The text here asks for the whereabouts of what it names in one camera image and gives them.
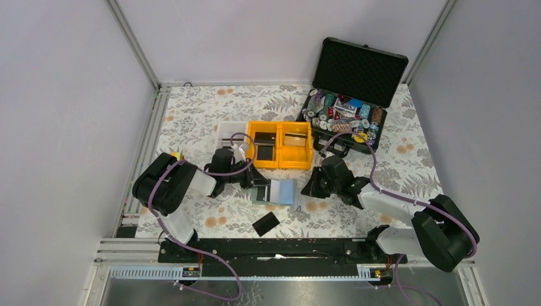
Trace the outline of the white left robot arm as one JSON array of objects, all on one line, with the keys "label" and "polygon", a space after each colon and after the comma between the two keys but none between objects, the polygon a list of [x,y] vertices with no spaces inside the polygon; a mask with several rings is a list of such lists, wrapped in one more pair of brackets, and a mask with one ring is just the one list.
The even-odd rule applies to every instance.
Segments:
[{"label": "white left robot arm", "polygon": [[250,159],[235,155],[227,147],[217,149],[201,170],[184,159],[162,153],[133,183],[132,196],[157,218],[164,233],[177,240],[173,252],[183,262],[192,261],[198,253],[196,242],[191,240],[196,231],[181,207],[187,192],[215,198],[227,184],[239,184],[243,189],[271,184]]}]

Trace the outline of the black credit card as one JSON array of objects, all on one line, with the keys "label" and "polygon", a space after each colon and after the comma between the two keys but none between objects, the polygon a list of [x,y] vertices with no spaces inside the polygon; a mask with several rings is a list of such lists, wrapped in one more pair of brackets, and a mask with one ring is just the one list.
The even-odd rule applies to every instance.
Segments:
[{"label": "black credit card", "polygon": [[263,237],[270,230],[274,229],[280,224],[278,218],[274,215],[273,212],[269,212],[261,217],[259,220],[255,221],[252,224],[253,229],[259,237]]}]

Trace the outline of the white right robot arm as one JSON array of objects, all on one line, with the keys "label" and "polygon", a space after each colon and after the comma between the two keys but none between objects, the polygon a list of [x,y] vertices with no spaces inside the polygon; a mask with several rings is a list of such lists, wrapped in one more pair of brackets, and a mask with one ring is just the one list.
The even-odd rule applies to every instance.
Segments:
[{"label": "white right robot arm", "polygon": [[304,196],[328,198],[336,195],[346,205],[388,215],[405,228],[380,226],[370,232],[367,257],[381,263],[391,254],[426,258],[433,266],[451,272],[473,256],[480,237],[471,223],[444,194],[433,199],[413,199],[375,185],[370,177],[356,177],[338,156],[327,157],[313,169]]}]

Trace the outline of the yellow double storage bin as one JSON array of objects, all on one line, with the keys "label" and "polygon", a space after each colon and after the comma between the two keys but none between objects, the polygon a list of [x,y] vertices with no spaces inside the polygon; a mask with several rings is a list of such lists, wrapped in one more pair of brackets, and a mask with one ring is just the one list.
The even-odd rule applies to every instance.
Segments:
[{"label": "yellow double storage bin", "polygon": [[[250,121],[248,122],[248,142],[255,144],[256,132],[276,133],[276,159],[274,161],[256,160],[257,146],[248,150],[248,156],[254,157],[254,166],[260,169],[294,169],[309,170],[312,167],[313,145],[311,126],[307,122],[296,121]],[[298,133],[307,135],[305,147],[284,146],[285,133]]]}]

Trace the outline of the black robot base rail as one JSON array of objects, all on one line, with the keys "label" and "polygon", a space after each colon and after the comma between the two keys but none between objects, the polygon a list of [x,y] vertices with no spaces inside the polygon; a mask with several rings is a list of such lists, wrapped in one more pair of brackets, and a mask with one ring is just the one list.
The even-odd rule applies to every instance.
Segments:
[{"label": "black robot base rail", "polygon": [[367,238],[199,238],[187,248],[166,238],[158,262],[194,264],[204,277],[357,277],[358,266],[384,271],[407,257],[385,254]]}]

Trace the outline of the dark grey credit card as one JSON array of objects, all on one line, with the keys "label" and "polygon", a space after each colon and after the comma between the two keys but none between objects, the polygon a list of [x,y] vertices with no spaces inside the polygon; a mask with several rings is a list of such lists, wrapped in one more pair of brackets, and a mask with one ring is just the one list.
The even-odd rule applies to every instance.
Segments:
[{"label": "dark grey credit card", "polygon": [[256,202],[268,202],[269,201],[268,187],[258,187],[255,191],[254,201]]}]

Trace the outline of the white storage bin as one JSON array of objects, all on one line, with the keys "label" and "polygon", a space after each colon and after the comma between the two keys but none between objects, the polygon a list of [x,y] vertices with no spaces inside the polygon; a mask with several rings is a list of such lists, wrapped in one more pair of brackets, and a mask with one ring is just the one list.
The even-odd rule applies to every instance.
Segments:
[{"label": "white storage bin", "polygon": [[214,152],[220,149],[230,150],[246,157],[250,148],[248,144],[248,123],[242,121],[220,122],[216,130],[216,141]]}]

